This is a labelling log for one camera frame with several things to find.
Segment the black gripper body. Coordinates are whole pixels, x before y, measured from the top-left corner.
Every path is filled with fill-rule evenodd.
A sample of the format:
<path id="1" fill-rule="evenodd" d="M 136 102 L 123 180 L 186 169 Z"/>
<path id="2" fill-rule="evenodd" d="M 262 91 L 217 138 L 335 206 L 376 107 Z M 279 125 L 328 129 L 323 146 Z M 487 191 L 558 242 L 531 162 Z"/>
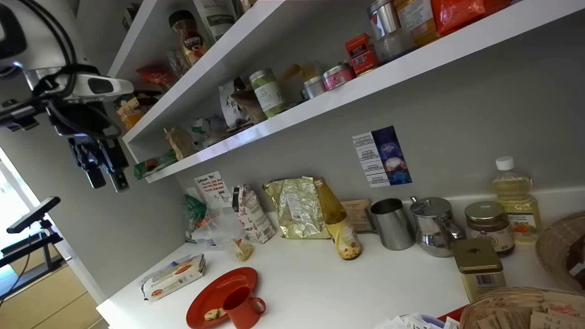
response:
<path id="1" fill-rule="evenodd" d="M 69 138 L 74 151 L 76 162 L 85 171 L 100 167 L 107 177 L 111 177 L 111 167 L 114 164 L 127 167 L 127 157 L 118 140 L 103 140 L 85 133 L 76 133 Z"/>

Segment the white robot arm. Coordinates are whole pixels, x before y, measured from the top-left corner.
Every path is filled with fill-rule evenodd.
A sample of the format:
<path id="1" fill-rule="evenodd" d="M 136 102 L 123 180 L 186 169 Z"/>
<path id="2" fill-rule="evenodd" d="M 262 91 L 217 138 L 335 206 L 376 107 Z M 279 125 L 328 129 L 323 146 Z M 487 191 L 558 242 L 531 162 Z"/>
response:
<path id="1" fill-rule="evenodd" d="M 0 1 L 0 63 L 21 71 L 30 96 L 0 109 L 0 125 L 32 129 L 41 113 L 65 136 L 92 188 L 107 178 L 118 191 L 129 188 L 129 160 L 122 147 L 122 127 L 107 104 L 134 93 L 127 78 L 103 74 L 83 54 L 76 14 L 63 0 Z"/>

